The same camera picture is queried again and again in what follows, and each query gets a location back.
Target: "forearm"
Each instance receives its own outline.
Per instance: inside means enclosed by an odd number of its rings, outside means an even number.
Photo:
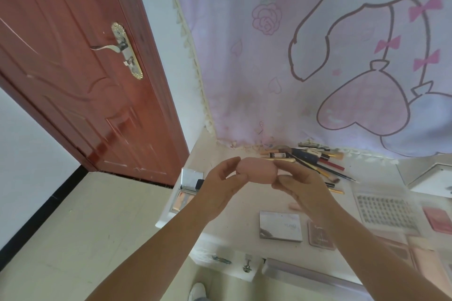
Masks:
[[[189,203],[117,267],[87,301],[160,300],[207,223],[200,207]]]
[[[399,259],[339,204],[325,208],[321,226],[375,301],[451,301]]]

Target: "wooden door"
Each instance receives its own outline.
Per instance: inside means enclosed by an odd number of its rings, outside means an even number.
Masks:
[[[89,162],[176,182],[184,161],[146,72],[138,80],[121,53],[90,49],[117,44],[113,22],[133,42],[118,0],[0,0],[0,20],[4,78]]]

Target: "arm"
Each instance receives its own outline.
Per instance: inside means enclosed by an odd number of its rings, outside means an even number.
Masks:
[[[348,214],[318,173],[294,163],[274,163],[292,176],[278,176],[272,187],[293,196],[306,214],[325,229],[375,301],[451,301]]]
[[[204,227],[242,188],[246,175],[235,171],[240,157],[223,161],[207,175],[193,200],[118,266],[86,301],[157,301],[173,281]]]

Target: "hand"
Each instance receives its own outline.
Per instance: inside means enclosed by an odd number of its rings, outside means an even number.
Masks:
[[[325,210],[333,208],[337,203],[320,174],[297,163],[278,160],[273,163],[292,176],[278,175],[272,188],[292,196],[308,217],[321,225]]]
[[[234,194],[248,182],[248,176],[245,174],[236,174],[227,178],[235,171],[239,162],[240,157],[234,157],[213,168],[207,174],[195,198],[189,203],[199,207],[208,222],[220,215]]]

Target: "door frame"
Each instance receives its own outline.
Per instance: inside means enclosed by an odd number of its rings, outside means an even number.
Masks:
[[[165,125],[173,140],[176,152],[174,163],[182,168],[189,156],[187,143],[179,122],[176,107],[171,96],[165,71],[150,29],[142,0],[119,0],[126,18],[126,30],[132,35],[131,44],[143,71],[144,78],[149,79],[157,98]],[[38,122],[59,144],[61,144],[88,171],[98,169],[80,152],[74,144],[61,133],[52,122],[43,115],[0,71],[0,87],[9,94],[35,121]]]

